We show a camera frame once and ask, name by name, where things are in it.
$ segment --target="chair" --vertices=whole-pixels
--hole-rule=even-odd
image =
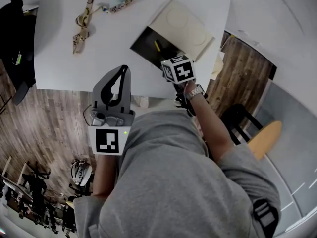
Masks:
[[[259,130],[259,132],[251,139],[239,126],[244,117],[249,119],[249,121],[252,122]],[[263,158],[263,156],[273,148],[282,132],[281,121],[273,121],[263,127],[248,111],[246,111],[242,104],[235,104],[228,108],[221,116],[221,120],[227,127],[232,141],[236,145],[240,144],[240,141],[232,133],[232,130],[236,129],[237,132],[248,143],[249,148],[258,160]]]
[[[236,129],[246,142],[250,140],[239,126],[244,118],[249,119],[249,121],[252,122],[257,129],[261,130],[263,128],[263,126],[245,109],[242,104],[234,104],[221,116],[222,122],[227,127],[231,139],[236,145],[239,145],[240,141],[233,134],[233,129]]]
[[[23,1],[11,0],[0,9],[2,33],[0,58],[16,93],[12,98],[18,105],[35,84],[34,31],[36,16],[23,14]]]
[[[12,96],[9,97],[9,99],[7,99],[6,101],[4,100],[3,96],[0,94],[0,97],[3,101],[3,105],[2,107],[0,108],[0,115],[5,111],[5,107],[6,105],[8,104],[8,102],[12,99]]]
[[[23,174],[22,177],[24,178],[24,183],[22,186],[25,187],[26,183],[29,183],[32,196],[34,196],[34,191],[38,192],[39,195],[44,196],[47,186],[43,179],[35,175],[26,174]]]
[[[50,178],[51,171],[48,171],[47,173],[40,172],[38,162],[35,162],[35,168],[30,166],[29,161],[26,163],[26,165],[33,171],[35,177],[41,177],[45,180],[48,180]]]

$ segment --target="lanyard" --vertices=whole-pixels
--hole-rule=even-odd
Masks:
[[[89,37],[88,25],[89,25],[90,16],[93,13],[95,13],[99,9],[102,9],[103,12],[114,14],[126,8],[131,2],[133,2],[133,0],[126,0],[123,3],[117,6],[114,6],[112,8],[100,6],[97,10],[92,12],[94,0],[88,0],[84,13],[79,15],[75,21],[76,24],[81,27],[81,29],[79,34],[76,34],[75,36],[73,36],[73,54],[78,54],[82,51],[83,44],[85,40]]]

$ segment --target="hand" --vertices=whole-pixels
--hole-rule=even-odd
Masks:
[[[196,86],[196,84],[195,84],[195,82],[193,81],[193,80],[191,80],[191,81],[189,81],[188,82],[188,85],[187,85],[187,87],[186,87],[186,94],[189,94],[191,91],[193,91],[195,88],[196,88],[197,86]]]

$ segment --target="white table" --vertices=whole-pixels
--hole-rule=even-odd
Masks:
[[[126,64],[131,69],[131,94],[174,98],[172,84],[162,72],[130,50],[168,0],[135,0],[123,11],[108,15],[97,12],[90,29],[95,29],[79,55],[72,53],[72,37],[79,33],[75,18],[83,13],[87,0],[41,0],[34,42],[37,88],[92,91],[110,70]],[[195,64],[197,83],[207,88],[220,47],[230,0],[177,0],[206,26],[215,37]],[[94,6],[105,0],[95,0]]]

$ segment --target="black chair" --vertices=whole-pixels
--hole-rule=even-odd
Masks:
[[[36,16],[24,15],[22,7],[22,0],[11,0],[0,9],[0,58],[16,90],[12,98],[16,105],[35,84],[33,45]]]
[[[29,168],[33,171],[34,173],[34,176],[35,177],[41,177],[45,180],[48,180],[50,178],[50,174],[51,174],[51,171],[49,170],[47,173],[42,173],[40,172],[40,169],[39,169],[39,163],[38,162],[35,162],[35,168],[33,168],[31,165],[30,165],[30,162],[28,161],[26,163]]]
[[[41,222],[45,216],[45,203],[44,194],[47,190],[47,186],[43,179],[39,178],[39,175],[26,175],[22,174],[24,178],[23,186],[29,183],[30,191],[32,192],[32,212],[35,217],[35,224]]]
[[[3,97],[2,97],[2,95],[0,94],[0,97],[1,97],[1,99],[2,99],[2,101],[3,101],[3,105],[2,105],[2,107],[0,108],[0,115],[5,111],[5,107],[6,107],[6,105],[8,104],[8,102],[12,99],[12,96],[10,96],[10,98],[9,99],[7,99],[6,101],[3,99]]]
[[[257,129],[260,130],[263,128],[263,126],[245,109],[242,104],[234,104],[233,106],[228,108],[221,116],[221,120],[227,127],[231,139],[235,143],[235,145],[239,145],[240,141],[232,132],[233,129],[236,129],[246,142],[250,140],[249,137],[243,132],[242,128],[239,126],[244,118],[249,119],[250,122],[252,122]]]

